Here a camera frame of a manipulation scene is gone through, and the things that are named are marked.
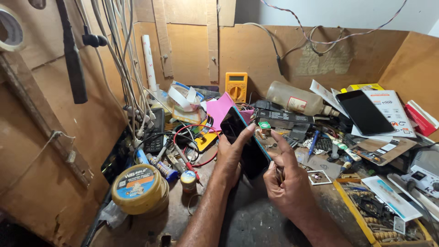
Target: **wooden workbench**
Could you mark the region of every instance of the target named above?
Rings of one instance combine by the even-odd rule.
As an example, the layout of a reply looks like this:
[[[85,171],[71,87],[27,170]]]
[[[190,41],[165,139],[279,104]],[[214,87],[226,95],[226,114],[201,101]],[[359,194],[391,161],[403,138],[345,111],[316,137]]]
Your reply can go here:
[[[215,153],[216,147],[206,151],[202,160]],[[202,194],[209,181],[215,162],[198,168],[204,187],[197,185]],[[319,206],[329,212],[342,233],[356,247],[370,246],[354,216],[332,184],[312,186]],[[145,247],[169,246],[170,239],[178,240],[189,219],[187,204],[190,195],[182,192],[179,181],[170,184],[169,207],[159,216],[146,218],[135,215],[127,218],[116,229],[101,228],[96,234],[93,247]],[[192,199],[193,212],[200,197]],[[219,246],[311,246],[303,233],[284,217],[269,201],[262,176],[249,182],[241,178],[229,195]]]

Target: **fingernail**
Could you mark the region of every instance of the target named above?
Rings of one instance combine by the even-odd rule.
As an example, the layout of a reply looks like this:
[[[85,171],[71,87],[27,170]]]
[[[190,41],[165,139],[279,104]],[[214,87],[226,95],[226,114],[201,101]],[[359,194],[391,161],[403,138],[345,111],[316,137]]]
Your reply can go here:
[[[256,124],[252,123],[252,124],[248,125],[246,129],[253,132],[253,131],[255,131],[255,128],[256,128]]]

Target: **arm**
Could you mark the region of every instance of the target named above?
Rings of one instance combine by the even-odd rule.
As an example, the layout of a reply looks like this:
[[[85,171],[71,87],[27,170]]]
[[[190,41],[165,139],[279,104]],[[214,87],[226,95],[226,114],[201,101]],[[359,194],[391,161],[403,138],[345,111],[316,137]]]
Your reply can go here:
[[[273,161],[264,174],[268,197],[308,238],[313,246],[351,247],[337,225],[316,204],[308,174],[297,165],[294,150],[278,133],[271,131],[282,155],[270,153]],[[279,184],[276,166],[284,168],[285,180]]]
[[[241,173],[238,162],[242,147],[254,132],[253,123],[241,132],[233,145],[225,135],[221,136],[215,168],[198,209],[177,243],[178,247],[218,246],[227,197]]]

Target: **phone screen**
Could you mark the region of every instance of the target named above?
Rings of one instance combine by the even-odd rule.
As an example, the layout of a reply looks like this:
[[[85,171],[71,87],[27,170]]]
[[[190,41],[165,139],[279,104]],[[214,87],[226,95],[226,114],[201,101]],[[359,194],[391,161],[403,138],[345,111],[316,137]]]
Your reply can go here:
[[[338,94],[336,98],[362,135],[383,134],[395,130],[363,91]]]
[[[221,131],[233,144],[241,131],[247,127],[236,108],[231,107],[224,120],[221,122]],[[262,174],[270,164],[270,157],[253,135],[244,145],[241,155],[241,167],[249,179],[254,179]]]

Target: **earphone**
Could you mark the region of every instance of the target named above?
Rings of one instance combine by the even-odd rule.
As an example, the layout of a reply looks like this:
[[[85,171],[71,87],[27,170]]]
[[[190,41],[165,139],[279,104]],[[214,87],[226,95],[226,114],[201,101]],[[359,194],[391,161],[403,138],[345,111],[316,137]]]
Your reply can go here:
[[[83,34],[83,43],[84,45],[90,45],[94,48],[99,46],[106,46],[108,44],[108,40],[106,37],[102,35],[94,35],[88,33],[88,28],[84,26],[84,34]]]

